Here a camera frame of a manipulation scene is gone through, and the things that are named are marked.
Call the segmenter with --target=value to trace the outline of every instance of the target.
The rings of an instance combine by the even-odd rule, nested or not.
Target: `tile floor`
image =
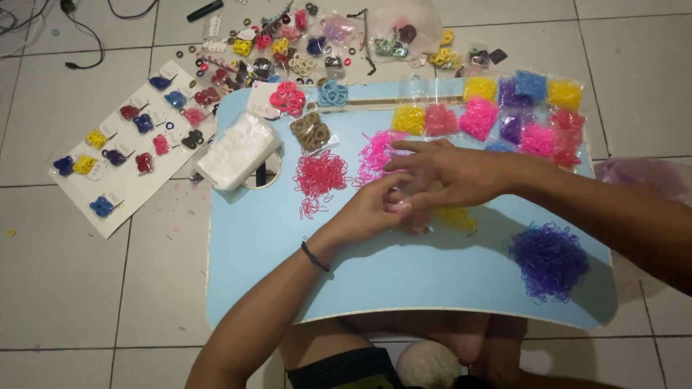
[[[103,64],[89,71],[63,63],[93,63],[96,42],[49,1],[45,21],[0,36],[0,53],[35,36],[0,60],[0,230],[17,230],[14,237],[0,236],[3,387],[182,388],[211,332],[203,274],[210,204],[201,196],[209,186],[191,186],[184,167],[104,241],[45,169],[54,152],[78,141],[179,48],[199,44],[201,21],[188,24],[184,16],[208,0],[161,0],[133,21],[116,19],[106,1],[78,2],[77,20],[107,47]],[[679,157],[674,161],[692,164],[685,158],[692,157],[685,125],[692,121],[689,0],[434,2],[444,25],[455,29],[455,47],[482,42],[509,54],[500,70],[532,66],[583,80],[592,158]],[[323,0],[320,6],[346,13],[368,3]],[[31,4],[4,0],[0,6]],[[228,0],[220,13],[224,26],[237,26],[282,4]],[[137,0],[114,0],[113,6],[122,15],[145,7]],[[31,12],[16,14],[22,20]],[[0,25],[6,22],[0,18]],[[190,57],[180,61],[188,70]],[[354,59],[349,79],[396,81],[411,72],[405,64],[388,64],[368,79],[366,68]],[[430,67],[419,73],[435,76]],[[175,225],[180,231],[170,232]],[[622,272],[616,268],[620,310],[609,326],[580,331],[531,323],[522,366],[626,388],[688,388],[692,298],[636,269]],[[392,359],[410,341],[378,339]],[[248,383],[252,389],[284,385],[276,354]]]

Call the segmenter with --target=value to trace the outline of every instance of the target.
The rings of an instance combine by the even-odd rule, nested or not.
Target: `light blue table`
[[[462,79],[441,82],[449,83],[446,90],[462,92]],[[221,102],[219,131],[242,111],[249,93],[249,89],[243,89]],[[398,94],[398,82],[349,88],[350,99],[395,98]],[[367,144],[361,132],[371,136],[387,129],[392,111],[363,110],[322,118],[341,141],[333,152],[347,161],[347,176],[357,177],[358,153]],[[252,286],[300,246],[304,235],[314,233],[356,192],[352,187],[332,191],[334,199],[326,204],[329,212],[318,212],[314,220],[300,220],[304,196],[294,190],[296,185],[291,179],[300,146],[291,135],[289,123],[288,118],[274,123],[286,145],[281,173],[273,185],[262,190],[241,189],[232,196],[213,193],[207,288],[207,317],[213,327]],[[499,132],[499,125],[493,132]],[[461,147],[479,147],[463,138],[453,142]],[[593,177],[585,145],[580,151],[582,164],[577,172]],[[478,232],[471,237],[442,227],[421,237],[391,231],[346,248],[332,265],[332,273],[322,277],[309,296],[298,321],[390,309],[456,309],[594,328],[614,316],[617,299],[609,250],[594,238],[547,210],[511,195],[472,209],[471,216],[479,220]],[[511,235],[523,231],[532,221],[570,226],[588,253],[591,270],[573,289],[566,304],[550,300],[536,304],[526,294],[519,267],[507,257]]]

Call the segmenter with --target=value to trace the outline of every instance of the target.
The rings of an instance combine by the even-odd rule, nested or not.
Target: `wristband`
[[[329,270],[331,270],[331,266],[321,264],[320,261],[317,260],[317,257],[315,255],[312,255],[310,250],[307,249],[307,245],[305,244],[305,242],[300,243],[300,248],[302,248],[305,255],[307,255],[307,257],[310,258],[310,262],[312,262],[315,266],[319,267],[320,269],[329,273]]]

